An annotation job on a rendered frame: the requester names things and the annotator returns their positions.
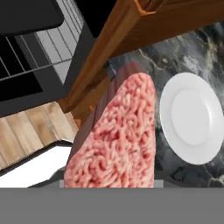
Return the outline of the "brown wooden cabinet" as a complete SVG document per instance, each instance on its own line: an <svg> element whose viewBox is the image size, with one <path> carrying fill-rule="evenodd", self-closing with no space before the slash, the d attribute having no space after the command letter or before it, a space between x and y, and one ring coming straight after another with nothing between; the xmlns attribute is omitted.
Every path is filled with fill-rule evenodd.
<svg viewBox="0 0 224 224"><path fill-rule="evenodd" d="M115 0L99 37L59 100L82 126L109 85L108 59L224 21L224 0Z"/></svg>

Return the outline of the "black oven door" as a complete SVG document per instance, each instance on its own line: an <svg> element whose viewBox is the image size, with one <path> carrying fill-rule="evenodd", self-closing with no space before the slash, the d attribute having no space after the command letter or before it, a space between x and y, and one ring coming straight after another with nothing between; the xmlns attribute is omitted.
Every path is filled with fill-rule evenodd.
<svg viewBox="0 0 224 224"><path fill-rule="evenodd" d="M0 37L49 30L63 22L56 0L0 0Z"/></svg>

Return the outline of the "white round plate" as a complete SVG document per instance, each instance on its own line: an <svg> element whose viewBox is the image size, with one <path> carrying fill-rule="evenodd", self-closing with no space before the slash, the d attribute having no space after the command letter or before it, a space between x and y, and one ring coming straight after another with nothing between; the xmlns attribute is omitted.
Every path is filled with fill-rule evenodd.
<svg viewBox="0 0 224 224"><path fill-rule="evenodd" d="M201 77L178 73L168 80L159 103L160 122L172 150L192 165L213 160L224 142L221 103Z"/></svg>

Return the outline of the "raw pink steak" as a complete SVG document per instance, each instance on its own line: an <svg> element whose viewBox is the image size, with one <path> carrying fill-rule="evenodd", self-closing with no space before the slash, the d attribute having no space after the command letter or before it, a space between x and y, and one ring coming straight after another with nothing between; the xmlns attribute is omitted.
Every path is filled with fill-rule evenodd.
<svg viewBox="0 0 224 224"><path fill-rule="evenodd" d="M146 69L124 64L78 131L65 188L152 188L156 91Z"/></svg>

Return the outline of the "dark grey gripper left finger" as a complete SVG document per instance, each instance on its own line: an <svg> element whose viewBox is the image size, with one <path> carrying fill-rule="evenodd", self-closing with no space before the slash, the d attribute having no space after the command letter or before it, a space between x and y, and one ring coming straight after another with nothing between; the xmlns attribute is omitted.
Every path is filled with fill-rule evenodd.
<svg viewBox="0 0 224 224"><path fill-rule="evenodd" d="M33 187L44 187L44 186L49 186L50 184L53 184L53 183L59 183L61 180L64 179L64 172L65 172L65 169L60 168L48 180L37 183L33 185Z"/></svg>

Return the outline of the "dark grey oven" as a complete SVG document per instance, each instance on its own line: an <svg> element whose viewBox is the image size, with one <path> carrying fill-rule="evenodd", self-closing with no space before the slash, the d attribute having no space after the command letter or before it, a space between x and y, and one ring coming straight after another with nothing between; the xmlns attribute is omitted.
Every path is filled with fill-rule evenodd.
<svg viewBox="0 0 224 224"><path fill-rule="evenodd" d="M116 0L74 0L84 20L66 80L60 81L52 67L0 81L0 117L65 97L98 38Z"/></svg>

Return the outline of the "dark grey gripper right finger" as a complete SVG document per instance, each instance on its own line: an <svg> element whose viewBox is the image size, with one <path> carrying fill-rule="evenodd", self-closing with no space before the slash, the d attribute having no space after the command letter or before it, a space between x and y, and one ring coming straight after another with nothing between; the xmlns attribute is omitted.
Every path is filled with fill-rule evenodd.
<svg viewBox="0 0 224 224"><path fill-rule="evenodd" d="M177 180L172 179L168 174L165 174L162 171L155 171L154 179L155 179L155 187L174 188L183 186Z"/></svg>

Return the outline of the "white panel with dark edge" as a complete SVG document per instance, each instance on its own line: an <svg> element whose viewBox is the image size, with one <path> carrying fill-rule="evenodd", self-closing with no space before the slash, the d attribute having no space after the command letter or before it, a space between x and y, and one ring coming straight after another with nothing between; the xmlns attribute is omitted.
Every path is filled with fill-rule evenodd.
<svg viewBox="0 0 224 224"><path fill-rule="evenodd" d="M72 143L59 140L22 158L0 171L0 188L29 188L48 180L57 170L64 168ZM63 187L63 180L47 186Z"/></svg>

